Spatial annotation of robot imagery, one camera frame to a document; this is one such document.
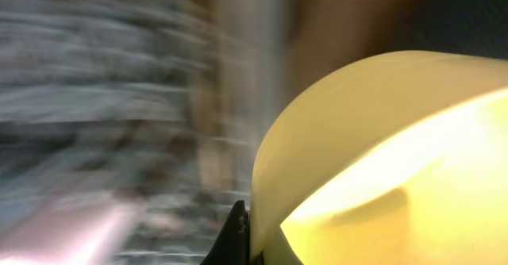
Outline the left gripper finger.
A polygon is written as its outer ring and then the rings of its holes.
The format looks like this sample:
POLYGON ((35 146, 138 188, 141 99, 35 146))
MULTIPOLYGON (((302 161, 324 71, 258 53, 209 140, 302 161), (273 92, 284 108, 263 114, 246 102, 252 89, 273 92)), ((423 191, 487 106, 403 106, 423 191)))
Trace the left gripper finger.
POLYGON ((250 221, 244 200, 238 200, 201 265, 248 265, 250 221))

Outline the yellow plastic bowl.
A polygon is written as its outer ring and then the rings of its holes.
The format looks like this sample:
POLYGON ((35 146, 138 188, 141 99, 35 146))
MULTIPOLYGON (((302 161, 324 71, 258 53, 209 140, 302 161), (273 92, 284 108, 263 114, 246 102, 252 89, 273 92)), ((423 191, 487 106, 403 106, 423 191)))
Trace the yellow plastic bowl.
POLYGON ((254 163, 252 259, 504 264, 507 63, 391 52, 302 92, 254 163))

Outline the pink plastic cup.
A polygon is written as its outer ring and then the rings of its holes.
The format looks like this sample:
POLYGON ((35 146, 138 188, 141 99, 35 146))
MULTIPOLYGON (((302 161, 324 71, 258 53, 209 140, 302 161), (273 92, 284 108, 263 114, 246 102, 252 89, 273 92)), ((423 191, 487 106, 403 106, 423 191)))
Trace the pink plastic cup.
POLYGON ((43 209, 1 235, 1 264, 104 264, 134 230, 140 214, 132 202, 43 209))

